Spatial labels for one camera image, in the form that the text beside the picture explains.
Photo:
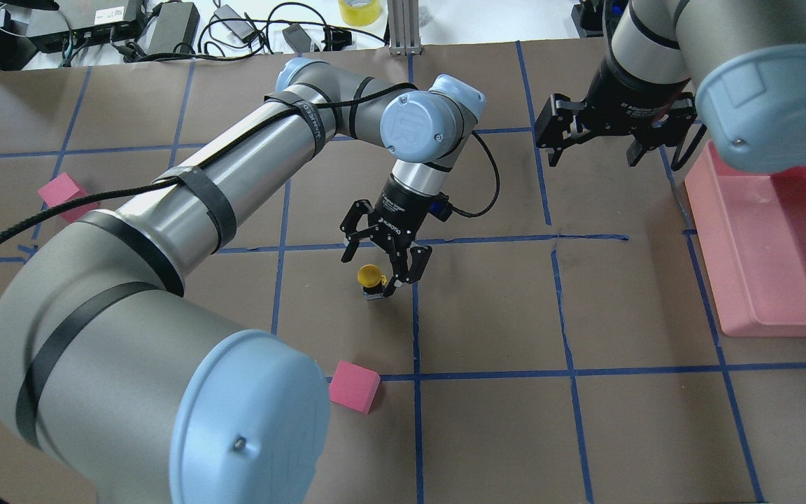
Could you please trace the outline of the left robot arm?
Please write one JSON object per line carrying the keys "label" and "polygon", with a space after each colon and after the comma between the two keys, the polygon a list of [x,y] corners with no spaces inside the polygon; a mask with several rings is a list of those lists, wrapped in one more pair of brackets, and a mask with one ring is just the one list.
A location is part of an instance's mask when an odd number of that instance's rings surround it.
{"label": "left robot arm", "polygon": [[42,246],[0,297],[0,421],[99,503],[301,503],[330,423],[320,365],[192,294],[244,223],[338,135],[393,168],[340,221],[343,261],[375,243],[390,296],[487,106],[448,74],[425,88],[296,57],[262,104],[153,182],[116,190]]}

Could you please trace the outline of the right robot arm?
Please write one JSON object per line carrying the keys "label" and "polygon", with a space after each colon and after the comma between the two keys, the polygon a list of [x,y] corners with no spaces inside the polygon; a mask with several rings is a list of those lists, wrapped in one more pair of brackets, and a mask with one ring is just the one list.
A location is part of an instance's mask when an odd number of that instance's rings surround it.
{"label": "right robot arm", "polygon": [[674,149],[674,170],[707,135],[733,169],[806,166],[806,1],[593,1],[607,51],[583,99],[556,93],[535,145],[632,137],[627,161]]}

